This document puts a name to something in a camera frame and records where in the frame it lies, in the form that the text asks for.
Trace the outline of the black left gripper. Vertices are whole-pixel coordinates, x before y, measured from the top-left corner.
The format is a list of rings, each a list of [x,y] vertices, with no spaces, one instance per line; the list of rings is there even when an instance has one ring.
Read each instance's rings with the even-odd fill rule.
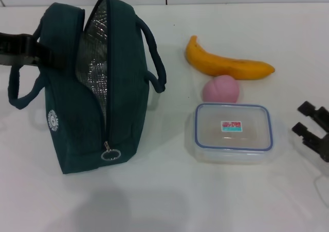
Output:
[[[64,69],[64,56],[42,45],[29,34],[1,33],[1,55],[25,56],[26,65]]]

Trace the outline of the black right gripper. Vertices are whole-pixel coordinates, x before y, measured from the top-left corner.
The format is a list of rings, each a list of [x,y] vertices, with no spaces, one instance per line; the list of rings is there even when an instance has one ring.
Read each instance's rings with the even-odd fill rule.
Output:
[[[302,136],[303,143],[318,153],[322,160],[328,163],[328,110],[323,106],[316,109],[308,101],[302,103],[297,110],[304,116],[311,117],[326,132],[326,135],[323,138],[319,138],[300,122],[293,126],[292,131],[298,136]]]

